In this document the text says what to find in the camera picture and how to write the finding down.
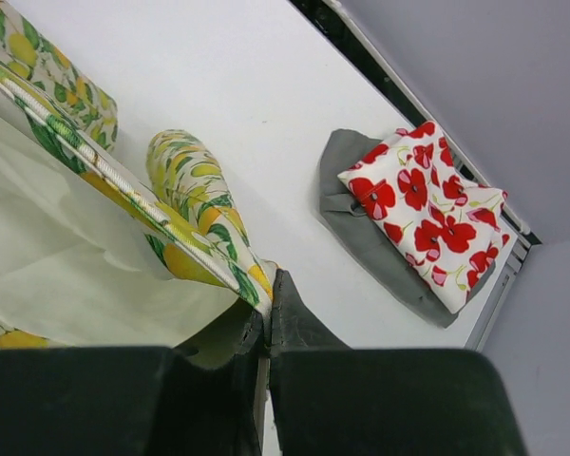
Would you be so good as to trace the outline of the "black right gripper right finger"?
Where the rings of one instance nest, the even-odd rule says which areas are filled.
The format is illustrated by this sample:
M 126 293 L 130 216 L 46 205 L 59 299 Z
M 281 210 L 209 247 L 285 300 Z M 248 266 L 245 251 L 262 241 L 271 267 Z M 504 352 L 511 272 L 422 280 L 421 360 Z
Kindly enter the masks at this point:
M 285 455 L 524 455 L 504 383 L 476 351 L 354 349 L 278 271 L 270 393 Z

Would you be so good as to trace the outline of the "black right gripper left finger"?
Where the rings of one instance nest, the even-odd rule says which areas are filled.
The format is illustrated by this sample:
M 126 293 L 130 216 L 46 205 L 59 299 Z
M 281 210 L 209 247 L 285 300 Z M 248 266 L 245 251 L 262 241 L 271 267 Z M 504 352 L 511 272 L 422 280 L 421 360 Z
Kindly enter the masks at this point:
M 57 347 L 0 325 L 0 455 L 258 455 L 262 342 L 239 303 L 174 348 Z

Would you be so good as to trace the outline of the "lemon print skirt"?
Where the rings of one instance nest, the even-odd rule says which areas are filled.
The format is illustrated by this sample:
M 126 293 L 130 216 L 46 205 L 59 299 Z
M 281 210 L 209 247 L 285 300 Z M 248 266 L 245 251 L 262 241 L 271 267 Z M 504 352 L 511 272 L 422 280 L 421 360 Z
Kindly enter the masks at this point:
M 118 130 L 115 100 L 0 1 L 0 349 L 173 347 L 241 303 L 269 318 L 276 266 L 215 157 L 164 130 L 139 179 Z

